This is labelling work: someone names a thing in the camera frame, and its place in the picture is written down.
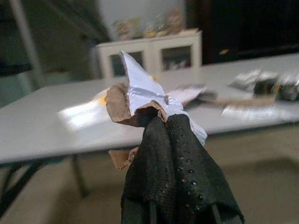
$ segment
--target cabinet door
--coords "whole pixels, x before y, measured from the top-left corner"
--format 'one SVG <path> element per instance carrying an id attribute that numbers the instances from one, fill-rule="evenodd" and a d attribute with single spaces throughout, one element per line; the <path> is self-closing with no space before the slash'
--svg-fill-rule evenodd
<path id="1" fill-rule="evenodd" d="M 148 42 L 124 43 L 99 47 L 100 66 L 103 78 L 125 75 L 119 56 L 120 51 L 130 54 L 148 73 L 151 73 L 151 60 Z"/>
<path id="2" fill-rule="evenodd" d="M 153 41 L 152 58 L 155 74 L 168 70 L 194 69 L 201 65 L 199 35 L 180 36 L 173 39 Z"/>

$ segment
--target black fabric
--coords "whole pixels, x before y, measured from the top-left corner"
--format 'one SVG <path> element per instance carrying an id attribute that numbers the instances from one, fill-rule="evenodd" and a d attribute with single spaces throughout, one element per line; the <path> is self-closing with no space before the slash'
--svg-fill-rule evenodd
<path id="1" fill-rule="evenodd" d="M 174 221 L 176 181 L 168 133 L 158 117 L 145 128 L 142 143 L 128 169 L 122 211 L 124 199 L 140 202 L 145 207 L 154 201 L 164 221 L 168 224 Z"/>
<path id="2" fill-rule="evenodd" d="M 157 204 L 168 224 L 197 223 L 216 204 L 222 221 L 239 216 L 237 202 L 219 166 L 190 129 L 186 115 L 173 115 L 166 126 L 154 118 L 128 169 L 121 200 Z"/>

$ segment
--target floor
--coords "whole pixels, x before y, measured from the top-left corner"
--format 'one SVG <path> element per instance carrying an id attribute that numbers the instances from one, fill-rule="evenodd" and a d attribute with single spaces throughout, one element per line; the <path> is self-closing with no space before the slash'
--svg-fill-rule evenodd
<path id="1" fill-rule="evenodd" d="M 247 224 L 299 224 L 299 126 L 271 128 L 207 140 Z M 70 159 L 32 178 L 0 224 L 117 224 L 126 170 L 108 154 L 80 158 L 90 194 L 81 198 Z"/>

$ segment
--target white cabinet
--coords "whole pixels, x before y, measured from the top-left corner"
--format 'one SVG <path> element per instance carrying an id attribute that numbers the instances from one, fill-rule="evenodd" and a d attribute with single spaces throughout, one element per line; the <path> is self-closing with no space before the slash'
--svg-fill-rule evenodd
<path id="1" fill-rule="evenodd" d="M 97 47 L 102 77 L 106 79 L 125 75 L 118 55 L 121 50 L 154 76 L 168 70 L 191 69 L 194 72 L 201 66 L 201 32 L 103 43 Z"/>

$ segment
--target white wall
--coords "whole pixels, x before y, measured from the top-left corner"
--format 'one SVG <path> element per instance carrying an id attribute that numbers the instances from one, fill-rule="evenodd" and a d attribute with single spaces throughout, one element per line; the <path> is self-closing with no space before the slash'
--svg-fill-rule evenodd
<path id="1" fill-rule="evenodd" d="M 116 33 L 112 24 L 116 20 L 141 17 L 141 29 L 155 19 L 159 13 L 167 12 L 171 6 L 180 4 L 185 13 L 184 0 L 97 0 L 98 8 L 103 17 L 110 36 L 116 40 Z"/>

